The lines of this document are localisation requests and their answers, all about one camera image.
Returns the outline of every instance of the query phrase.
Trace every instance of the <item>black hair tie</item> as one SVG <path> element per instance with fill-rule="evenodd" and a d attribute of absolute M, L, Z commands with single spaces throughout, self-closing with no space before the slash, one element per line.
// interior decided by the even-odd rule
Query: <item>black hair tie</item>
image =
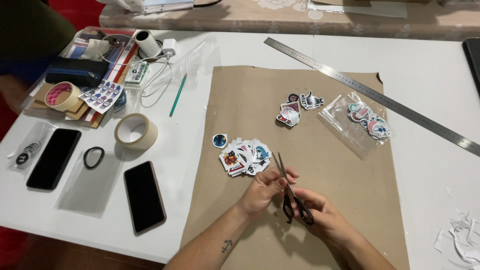
<path fill-rule="evenodd" d="M 102 151 L 102 153 L 100 154 L 100 158 L 99 158 L 98 161 L 95 163 L 95 165 L 89 166 L 89 165 L 87 164 L 87 155 L 88 155 L 88 153 L 89 153 L 90 151 L 95 150 L 95 149 L 99 149 L 100 151 Z M 95 146 L 95 147 L 92 147 L 92 148 L 88 149 L 87 151 L 85 151 L 85 154 L 84 154 L 84 165 L 85 165 L 85 167 L 86 167 L 87 169 L 90 169 L 90 170 L 91 170 L 91 169 L 95 169 L 95 168 L 100 164 L 100 162 L 102 162 L 102 159 L 103 159 L 103 156 L 104 156 L 104 155 L 105 155 L 105 150 L 104 150 L 103 148 L 101 148 L 101 147 Z"/>

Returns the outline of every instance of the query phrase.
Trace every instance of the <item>green pencil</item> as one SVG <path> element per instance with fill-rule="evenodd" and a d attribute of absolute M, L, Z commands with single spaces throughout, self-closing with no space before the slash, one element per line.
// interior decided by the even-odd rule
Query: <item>green pencil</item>
<path fill-rule="evenodd" d="M 180 93 L 181 93 L 181 90 L 183 88 L 183 85 L 185 84 L 186 79 L 187 79 L 187 74 L 185 73 L 185 76 L 183 77 L 183 80 L 182 80 L 181 85 L 180 85 L 179 92 L 177 94 L 177 97 L 175 98 L 175 102 L 173 103 L 172 110 L 170 111 L 170 116 L 173 115 L 173 111 L 175 110 L 175 106 L 177 105 L 177 101 L 179 101 Z"/>

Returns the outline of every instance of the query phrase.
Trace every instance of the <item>white charger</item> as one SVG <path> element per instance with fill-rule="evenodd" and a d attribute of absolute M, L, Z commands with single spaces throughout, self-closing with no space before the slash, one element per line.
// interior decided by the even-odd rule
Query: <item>white charger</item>
<path fill-rule="evenodd" d="M 177 51 L 177 41 L 173 38 L 163 40 L 162 53 L 174 56 Z"/>

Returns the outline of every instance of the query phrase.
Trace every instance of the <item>metal ruler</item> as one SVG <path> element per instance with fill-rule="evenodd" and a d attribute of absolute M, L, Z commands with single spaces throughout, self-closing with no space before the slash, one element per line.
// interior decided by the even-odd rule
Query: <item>metal ruler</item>
<path fill-rule="evenodd" d="M 370 87 L 357 82 L 356 80 L 349 78 L 348 76 L 334 70 L 333 68 L 326 66 L 324 64 L 319 64 L 317 61 L 312 58 L 272 39 L 267 38 L 264 41 L 265 44 L 281 51 L 284 54 L 287 54 L 294 59 L 322 72 L 325 75 L 328 75 L 335 80 L 345 84 L 346 86 L 351 87 L 353 90 L 358 91 L 367 97 L 375 100 L 376 102 L 384 105 L 385 107 L 391 109 L 392 111 L 402 115 L 403 117 L 412 120 L 413 122 L 419 124 L 420 126 L 430 130 L 431 132 L 439 135 L 440 137 L 462 147 L 463 149 L 471 152 L 474 155 L 480 157 L 480 145 L 477 143 L 463 137 L 462 135 L 450 130 L 439 123 L 428 119 L 427 117 L 417 113 L 416 111 L 407 108 L 406 106 L 396 102 L 395 100 L 380 94 L 379 92 L 371 89 Z"/>

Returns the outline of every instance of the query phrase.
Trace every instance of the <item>scissors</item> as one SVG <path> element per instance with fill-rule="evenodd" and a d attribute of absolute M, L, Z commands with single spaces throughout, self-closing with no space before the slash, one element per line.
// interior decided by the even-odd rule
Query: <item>scissors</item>
<path fill-rule="evenodd" d="M 301 219 L 303 219 L 303 221 L 308 225 L 315 224 L 315 221 L 313 220 L 313 216 L 310 213 L 310 211 L 308 210 L 308 208 L 304 205 L 304 203 L 302 203 L 295 196 L 295 193 L 293 193 L 293 190 L 290 187 L 290 183 L 288 182 L 287 173 L 285 172 L 285 167 L 283 167 L 282 157 L 280 156 L 280 153 L 278 153 L 278 159 L 280 160 L 280 165 L 278 164 L 278 161 L 276 160 L 275 154 L 272 153 L 272 155 L 273 155 L 273 158 L 275 159 L 276 167 L 277 167 L 278 171 L 280 172 L 280 175 L 285 177 L 285 179 L 287 180 L 287 186 L 285 187 L 286 192 L 285 192 L 285 196 L 283 197 L 283 212 L 285 213 L 285 215 L 288 218 L 287 223 L 288 224 L 292 223 L 293 215 L 294 215 L 292 204 L 290 203 L 290 196 L 292 196 L 293 200 L 297 203 L 297 207 L 299 209 Z"/>

